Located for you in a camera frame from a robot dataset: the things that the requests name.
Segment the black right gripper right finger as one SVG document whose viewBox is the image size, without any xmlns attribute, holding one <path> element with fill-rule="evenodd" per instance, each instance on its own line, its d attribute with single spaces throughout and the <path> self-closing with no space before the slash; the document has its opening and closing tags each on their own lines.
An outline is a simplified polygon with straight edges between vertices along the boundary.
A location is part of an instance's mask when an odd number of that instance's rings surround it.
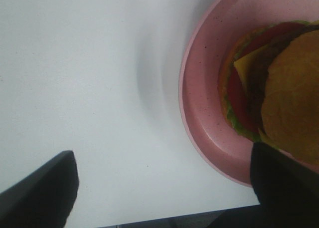
<svg viewBox="0 0 319 228">
<path fill-rule="evenodd" d="M 255 143 L 250 179 L 259 205 L 230 209 L 213 228 L 317 228 L 319 176 L 264 143 Z"/>
</svg>

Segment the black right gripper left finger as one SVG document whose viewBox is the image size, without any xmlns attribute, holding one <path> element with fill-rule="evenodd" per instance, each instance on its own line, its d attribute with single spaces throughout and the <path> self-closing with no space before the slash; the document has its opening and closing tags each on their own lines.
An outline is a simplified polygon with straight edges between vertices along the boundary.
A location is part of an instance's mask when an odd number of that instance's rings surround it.
<svg viewBox="0 0 319 228">
<path fill-rule="evenodd" d="M 74 153 L 63 151 L 0 194 L 2 228 L 62 228 L 79 188 Z"/>
</svg>

